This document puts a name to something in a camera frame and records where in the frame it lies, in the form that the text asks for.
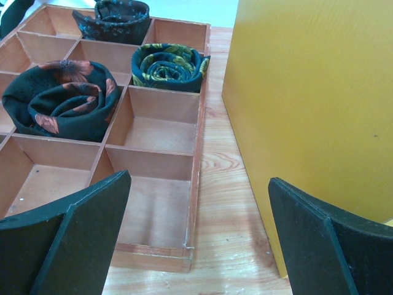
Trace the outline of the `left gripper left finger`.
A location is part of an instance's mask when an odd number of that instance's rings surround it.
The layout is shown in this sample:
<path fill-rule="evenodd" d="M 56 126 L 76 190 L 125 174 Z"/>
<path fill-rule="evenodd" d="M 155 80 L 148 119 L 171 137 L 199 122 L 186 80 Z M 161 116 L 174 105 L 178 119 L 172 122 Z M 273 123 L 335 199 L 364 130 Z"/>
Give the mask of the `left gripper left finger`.
<path fill-rule="evenodd" d="M 122 170 L 1 219 L 1 294 L 101 294 L 130 187 Z"/>

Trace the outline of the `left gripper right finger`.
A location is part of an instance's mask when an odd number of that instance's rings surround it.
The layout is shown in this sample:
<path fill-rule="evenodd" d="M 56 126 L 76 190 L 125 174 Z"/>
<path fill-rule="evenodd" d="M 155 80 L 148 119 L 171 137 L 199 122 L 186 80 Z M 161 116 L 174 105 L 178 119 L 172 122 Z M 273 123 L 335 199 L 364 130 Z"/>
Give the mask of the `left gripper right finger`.
<path fill-rule="evenodd" d="M 268 185 L 294 294 L 392 294 L 392 227 L 319 200 L 280 178 Z"/>

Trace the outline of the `yellow shelf cabinet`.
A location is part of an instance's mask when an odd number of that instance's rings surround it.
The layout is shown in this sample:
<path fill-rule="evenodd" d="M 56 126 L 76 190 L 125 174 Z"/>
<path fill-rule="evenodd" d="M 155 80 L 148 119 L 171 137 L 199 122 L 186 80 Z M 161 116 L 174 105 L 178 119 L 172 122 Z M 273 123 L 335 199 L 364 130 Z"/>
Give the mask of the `yellow shelf cabinet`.
<path fill-rule="evenodd" d="M 240 1 L 222 97 L 281 277 L 272 177 L 392 218 L 391 1 Z"/>

